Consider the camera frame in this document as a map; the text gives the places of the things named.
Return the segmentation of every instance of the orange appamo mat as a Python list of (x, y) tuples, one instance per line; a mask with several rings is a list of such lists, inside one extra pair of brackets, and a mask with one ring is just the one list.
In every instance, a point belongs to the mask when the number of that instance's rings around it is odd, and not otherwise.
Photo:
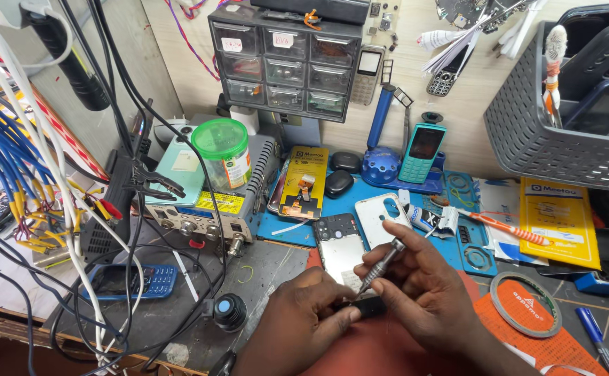
[[(501, 305), (519, 324), (533, 330), (551, 328), (553, 323), (551, 313), (517, 281), (505, 281), (500, 285), (497, 293)], [(536, 369), (541, 370), (547, 365), (559, 364), (584, 369), (596, 376), (609, 374), (564, 328), (551, 338), (537, 339), (523, 335), (502, 319), (490, 300), (490, 294), (476, 302), (474, 309), (483, 325), (500, 341), (535, 357)], [(562, 368), (553, 368), (548, 372), (548, 376), (558, 375), (578, 375), (578, 373)]]

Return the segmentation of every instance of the toothbrush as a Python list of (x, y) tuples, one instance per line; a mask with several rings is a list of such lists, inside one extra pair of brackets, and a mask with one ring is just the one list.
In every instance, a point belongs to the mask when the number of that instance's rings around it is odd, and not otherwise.
[(544, 103), (548, 112), (551, 113), (551, 120), (557, 128), (562, 128), (562, 118), (560, 117), (560, 91), (558, 90), (558, 75), (560, 74), (560, 64), (567, 52), (567, 30), (564, 26), (554, 27), (546, 38), (546, 91), (544, 92)]
[[(451, 205), (450, 201), (448, 201), (447, 199), (444, 199), (443, 197), (439, 197), (436, 195), (430, 196), (430, 200), (432, 201), (432, 203), (435, 206), (438, 206), (438, 207), (446, 207), (446, 206)], [(458, 210), (458, 212), (460, 214), (462, 214), (464, 216), (467, 216), (472, 219), (476, 219), (477, 221), (483, 222), (484, 224), (486, 224), (488, 226), (495, 227), (496, 229), (498, 229), (500, 231), (508, 232), (509, 234), (518, 236), (519, 238), (525, 239), (530, 243), (542, 245), (544, 247), (547, 247), (551, 244), (551, 242), (548, 239), (546, 239), (545, 237), (543, 237), (541, 235), (536, 235), (533, 232), (525, 231), (523, 229), (519, 229), (514, 226), (509, 226), (507, 224), (503, 224), (502, 222), (496, 221), (493, 218), (482, 216), (479, 213), (472, 213), (471, 211), (458, 209), (458, 208), (456, 208), (456, 209)]]

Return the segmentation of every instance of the hand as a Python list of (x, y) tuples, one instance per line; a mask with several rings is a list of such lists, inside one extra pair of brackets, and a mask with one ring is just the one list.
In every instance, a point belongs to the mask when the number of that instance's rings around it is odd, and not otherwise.
[[(390, 221), (384, 221), (383, 228), (407, 249), (392, 262), (387, 279), (375, 279), (372, 288), (420, 346), (439, 353), (467, 353), (478, 339), (491, 335), (474, 312), (462, 279), (432, 243)], [(354, 272), (364, 278), (390, 248), (374, 248)]]
[(291, 376), (306, 371), (360, 319), (358, 308), (337, 313), (331, 308), (354, 297), (350, 288), (337, 284), (319, 267), (284, 282), (270, 296), (232, 375)]

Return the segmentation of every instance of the blue screwdriver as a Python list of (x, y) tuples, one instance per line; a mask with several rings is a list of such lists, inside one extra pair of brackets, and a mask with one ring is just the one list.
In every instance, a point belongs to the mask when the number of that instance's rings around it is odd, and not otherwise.
[(355, 299), (353, 299), (354, 302), (360, 298), (360, 295), (364, 294), (365, 291), (369, 289), (369, 286), (372, 285), (372, 281), (374, 281), (374, 279), (383, 277), (386, 274), (388, 271), (388, 266), (393, 262), (395, 256), (404, 251), (406, 247), (407, 246), (404, 245), (400, 239), (393, 239), (391, 242), (390, 251), (388, 251), (386, 256), (384, 256), (379, 262), (375, 263), (374, 266), (372, 266), (372, 269), (369, 270), (369, 273), (367, 273), (367, 276), (363, 278), (363, 286), (360, 287), (358, 295), (356, 295)]

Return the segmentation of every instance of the plastic jar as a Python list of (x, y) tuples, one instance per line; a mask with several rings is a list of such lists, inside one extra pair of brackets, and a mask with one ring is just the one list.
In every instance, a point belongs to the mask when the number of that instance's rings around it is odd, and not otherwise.
[(249, 136), (237, 120), (203, 123), (191, 134), (191, 143), (203, 158), (212, 189), (234, 192), (251, 179)]

